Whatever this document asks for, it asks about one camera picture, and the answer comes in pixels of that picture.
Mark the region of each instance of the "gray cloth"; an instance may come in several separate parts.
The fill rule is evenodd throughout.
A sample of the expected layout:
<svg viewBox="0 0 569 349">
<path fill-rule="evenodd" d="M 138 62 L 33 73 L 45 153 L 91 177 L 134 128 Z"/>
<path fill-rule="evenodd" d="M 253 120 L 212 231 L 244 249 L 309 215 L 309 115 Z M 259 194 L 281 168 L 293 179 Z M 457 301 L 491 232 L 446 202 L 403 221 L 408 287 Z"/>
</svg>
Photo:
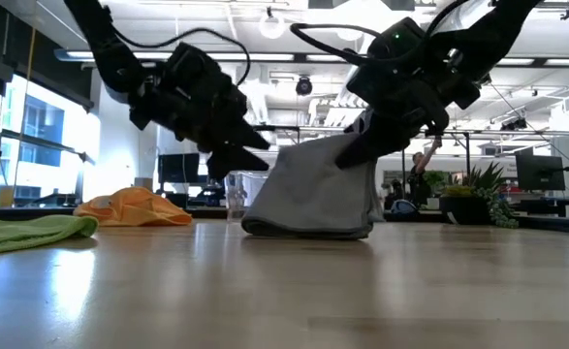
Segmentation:
<svg viewBox="0 0 569 349">
<path fill-rule="evenodd" d="M 338 153 L 358 134 L 280 150 L 260 193 L 241 220 L 249 234 L 271 237 L 367 238 L 383 221 L 374 182 L 376 163 L 340 170 Z"/>
</svg>

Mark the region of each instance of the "potted plant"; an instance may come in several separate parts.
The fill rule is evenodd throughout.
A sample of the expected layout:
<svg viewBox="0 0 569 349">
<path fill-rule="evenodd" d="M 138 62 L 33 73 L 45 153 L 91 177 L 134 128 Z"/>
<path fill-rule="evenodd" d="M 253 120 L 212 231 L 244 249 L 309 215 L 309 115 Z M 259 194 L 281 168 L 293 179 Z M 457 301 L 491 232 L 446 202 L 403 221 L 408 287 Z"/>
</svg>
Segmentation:
<svg viewBox="0 0 569 349">
<path fill-rule="evenodd" d="M 456 224 L 481 225 L 493 223 L 502 228 L 517 228 L 508 203 L 499 199 L 503 170 L 490 163 L 482 172 L 475 167 L 461 185 L 446 187 L 439 203 L 441 211 Z"/>
<path fill-rule="evenodd" d="M 424 180 L 430 187 L 430 197 L 427 198 L 427 209 L 439 209 L 439 200 L 436 196 L 446 186 L 446 174 L 441 171 L 426 171 Z"/>
</svg>

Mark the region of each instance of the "black pot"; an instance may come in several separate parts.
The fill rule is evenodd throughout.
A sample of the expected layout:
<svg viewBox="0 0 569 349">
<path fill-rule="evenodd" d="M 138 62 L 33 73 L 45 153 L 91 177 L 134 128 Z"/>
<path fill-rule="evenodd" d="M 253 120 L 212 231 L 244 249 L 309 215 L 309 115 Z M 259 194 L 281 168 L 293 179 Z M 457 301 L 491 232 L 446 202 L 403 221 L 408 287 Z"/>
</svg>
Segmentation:
<svg viewBox="0 0 569 349">
<path fill-rule="evenodd" d="M 489 209 L 484 199 L 477 197 L 441 197 L 441 212 L 454 224 L 488 225 Z"/>
</svg>

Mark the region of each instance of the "green towel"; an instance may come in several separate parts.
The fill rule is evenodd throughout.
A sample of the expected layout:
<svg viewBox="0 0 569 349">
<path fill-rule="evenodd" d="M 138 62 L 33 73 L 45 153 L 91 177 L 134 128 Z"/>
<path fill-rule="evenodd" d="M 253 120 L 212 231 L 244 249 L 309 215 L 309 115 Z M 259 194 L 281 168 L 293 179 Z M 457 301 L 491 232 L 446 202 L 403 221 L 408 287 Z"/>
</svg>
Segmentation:
<svg viewBox="0 0 569 349">
<path fill-rule="evenodd" d="M 24 222 L 0 221 L 0 252 L 32 248 L 76 236 L 89 238 L 99 223 L 92 217 L 51 215 Z"/>
</svg>

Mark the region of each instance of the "orange cloth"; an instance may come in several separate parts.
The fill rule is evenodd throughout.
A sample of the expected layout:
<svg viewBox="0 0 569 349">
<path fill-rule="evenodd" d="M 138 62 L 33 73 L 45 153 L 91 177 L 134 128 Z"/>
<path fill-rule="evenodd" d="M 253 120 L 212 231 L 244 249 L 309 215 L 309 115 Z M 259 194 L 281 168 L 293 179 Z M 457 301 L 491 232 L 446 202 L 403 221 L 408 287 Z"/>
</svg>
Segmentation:
<svg viewBox="0 0 569 349">
<path fill-rule="evenodd" d="M 73 214 L 97 218 L 102 227 L 184 226 L 192 221 L 187 212 L 141 187 L 94 198 Z"/>
</svg>

